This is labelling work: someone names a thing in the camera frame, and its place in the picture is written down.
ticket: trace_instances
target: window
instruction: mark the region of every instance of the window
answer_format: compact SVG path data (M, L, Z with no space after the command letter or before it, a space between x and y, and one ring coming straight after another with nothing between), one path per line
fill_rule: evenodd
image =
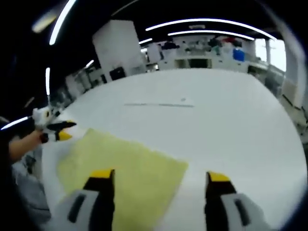
M270 64L286 71L286 57L285 57L285 47L283 40L269 40L270 47Z
M256 43L256 57L259 57L262 61L266 62L266 46L265 39L257 38L255 40Z

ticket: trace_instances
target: ceiling light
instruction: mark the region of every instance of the ceiling light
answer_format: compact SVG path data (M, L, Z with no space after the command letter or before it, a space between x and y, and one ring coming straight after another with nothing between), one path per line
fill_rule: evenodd
M146 42L149 42L149 41L152 41L152 40L153 40L152 38L142 40L142 41L139 42L139 44L143 44L143 43L146 43Z
M25 121L25 120L27 120L27 119L29 119L28 116L26 116L26 117L24 117L24 118L21 118L21 119L18 119L18 120L15 120L15 121L13 121L12 123L9 123L9 124L5 125L4 127L2 127L1 130L7 129L7 128L9 128L9 127L15 125L15 124L19 124L20 122L23 122L23 121Z
M225 34L225 35L233 35L236 37L241 37L249 40L255 40L252 37L246 36L246 35L240 35L237 33L232 33L232 32L227 32L227 31L219 31L219 30L188 30L188 31L180 31L180 32L174 32L174 33L169 33L169 36L172 35L182 35L182 34L190 34L190 33L212 33L212 34Z
M49 79L50 79L50 68L47 67L46 68L46 72L45 72L45 82L46 82L46 94L50 95L50 91L49 91Z
M50 37L49 45L53 45L56 42L58 37L60 28L64 22L65 17L67 16L68 12L71 10L72 6L74 5L76 0L69 0L67 4L64 6Z
M55 10L51 10L40 17L33 25L32 30L35 33L42 32L46 27L48 27L55 19L57 14Z
M92 63L94 63L94 60L91 60L90 62L88 62L88 64L86 65L86 68L88 68Z
M244 23L238 23L238 22L234 22L234 21L230 21L230 20L215 19L215 18L193 18L193 19L177 20L177 21L162 23L162 24L158 24L158 25L146 28L146 31L153 30L153 29L156 29L156 28L160 28L160 27L163 27L163 26L168 26L168 25L173 25L173 24L178 24L178 23L189 23L189 22L216 22L216 23L233 24L233 25L242 26L242 27L254 30L254 31L256 31L260 34L263 34L263 35L269 37L270 39L277 40L274 36L270 35L269 33L266 33L265 31L260 30L258 28L255 28L253 26L249 26L249 25L246 25Z
M27 103L24 105L24 108L28 107L34 101L34 97L31 97Z
M4 122L4 123L9 123L9 120L7 120L6 118L0 116L0 121Z

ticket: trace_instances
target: yellow towel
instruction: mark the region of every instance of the yellow towel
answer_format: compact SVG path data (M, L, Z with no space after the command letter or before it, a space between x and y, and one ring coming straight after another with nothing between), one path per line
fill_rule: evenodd
M115 169L113 231L150 231L164 215L187 163L137 142L89 129L58 165L67 194L82 189L94 170Z

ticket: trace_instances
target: ceiling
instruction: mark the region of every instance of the ceiling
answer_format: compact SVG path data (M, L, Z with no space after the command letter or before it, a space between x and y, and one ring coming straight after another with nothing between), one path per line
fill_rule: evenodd
M156 24L188 18L233 20L263 29L277 38L281 37L275 25L254 0L203 2L189 0L184 3L175 0L137 0L115 13L130 2L131 0L77 0L61 27L56 44L49 46L54 23L40 34L33 33L31 26L50 9L60 13L65 1L44 0L40 3L33 0L22 3L12 1L10 3L12 9L16 9L15 4L19 4L20 7L14 11L11 18L12 25L9 24L6 29L5 43L9 52L5 54L8 61L3 70L7 77L2 82L7 87L1 93L0 116L14 119L28 113L23 111L22 107L32 96L35 96L35 106L46 103L46 67L51 68L52 92L64 83L65 76L84 67L90 60L94 59L98 64L91 37L110 19L132 20L140 40L147 38L163 40L167 33L188 30L189 25L200 24L183 23L145 31L147 27ZM204 25L206 29L264 38L262 34L239 26L208 22Z

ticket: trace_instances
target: white table surface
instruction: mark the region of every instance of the white table surface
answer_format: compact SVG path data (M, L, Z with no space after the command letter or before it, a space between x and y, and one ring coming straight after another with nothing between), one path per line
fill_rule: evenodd
M127 77L88 91L60 118L78 123L73 131L77 137L95 128L189 162L157 230L205 230L209 170L229 176L238 192L263 209L273 228L292 215L307 189L304 151L291 119L248 74L178 69ZM48 143L43 148L42 175L51 213L64 196L56 165L74 142Z

